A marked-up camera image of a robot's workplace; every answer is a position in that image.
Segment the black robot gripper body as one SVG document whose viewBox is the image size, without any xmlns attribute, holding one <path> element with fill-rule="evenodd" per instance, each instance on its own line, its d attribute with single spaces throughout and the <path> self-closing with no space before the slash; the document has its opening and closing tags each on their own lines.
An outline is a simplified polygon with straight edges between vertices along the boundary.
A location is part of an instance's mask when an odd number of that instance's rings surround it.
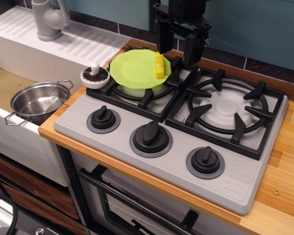
<svg viewBox="0 0 294 235">
<path fill-rule="evenodd" d="M 204 47 L 207 47 L 210 44 L 211 25 L 203 17 L 206 3 L 205 0 L 170 0 L 163 5 L 159 0 L 153 5 L 155 19 L 169 23 L 173 36 L 185 39 L 190 33 L 197 33 Z"/>
</svg>

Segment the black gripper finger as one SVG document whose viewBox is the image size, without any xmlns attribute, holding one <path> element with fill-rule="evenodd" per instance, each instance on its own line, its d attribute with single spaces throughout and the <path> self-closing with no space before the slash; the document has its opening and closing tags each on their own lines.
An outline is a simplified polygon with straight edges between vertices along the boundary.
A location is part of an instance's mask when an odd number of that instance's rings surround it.
<svg viewBox="0 0 294 235">
<path fill-rule="evenodd" d="M 157 50 L 160 54 L 164 54 L 173 48 L 173 32 L 170 29 L 170 24 L 167 22 L 155 19 L 154 30 L 156 33 Z"/>
<path fill-rule="evenodd" d="M 200 61 L 204 45 L 197 33 L 190 33 L 185 39 L 184 65 L 188 67 Z"/>
</svg>

